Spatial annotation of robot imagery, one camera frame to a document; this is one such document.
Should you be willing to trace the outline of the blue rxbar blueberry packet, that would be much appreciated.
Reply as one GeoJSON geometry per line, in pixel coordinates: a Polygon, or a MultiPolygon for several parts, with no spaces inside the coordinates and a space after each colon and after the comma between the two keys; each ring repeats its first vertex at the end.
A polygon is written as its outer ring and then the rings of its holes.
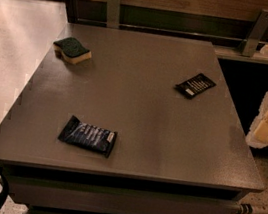
{"type": "Polygon", "coordinates": [[[72,116],[64,126],[58,140],[109,157],[118,133],[100,128],[72,116]]]}

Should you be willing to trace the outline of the green and yellow sponge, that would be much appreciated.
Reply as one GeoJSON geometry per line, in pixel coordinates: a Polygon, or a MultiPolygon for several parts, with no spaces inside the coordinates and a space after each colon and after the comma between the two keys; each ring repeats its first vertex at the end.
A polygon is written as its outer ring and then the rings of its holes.
{"type": "Polygon", "coordinates": [[[91,51],[85,48],[76,38],[68,37],[62,40],[56,40],[53,43],[53,49],[58,59],[62,59],[70,64],[91,59],[91,51]]]}

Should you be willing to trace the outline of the black snack bar packet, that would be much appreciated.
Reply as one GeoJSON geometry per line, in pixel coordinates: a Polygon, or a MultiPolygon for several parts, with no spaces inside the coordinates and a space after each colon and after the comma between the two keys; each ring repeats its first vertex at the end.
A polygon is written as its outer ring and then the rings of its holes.
{"type": "Polygon", "coordinates": [[[211,89],[215,85],[215,82],[213,82],[203,73],[200,73],[186,81],[179,83],[178,85],[176,84],[175,89],[182,93],[184,97],[192,99],[204,91],[211,89]]]}

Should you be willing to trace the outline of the left metal bracket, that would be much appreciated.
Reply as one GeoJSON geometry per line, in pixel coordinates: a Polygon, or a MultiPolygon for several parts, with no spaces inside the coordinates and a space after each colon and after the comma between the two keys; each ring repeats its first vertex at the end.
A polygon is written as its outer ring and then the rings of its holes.
{"type": "Polygon", "coordinates": [[[111,29],[119,29],[120,23],[120,7],[121,0],[106,0],[106,27],[111,29]]]}

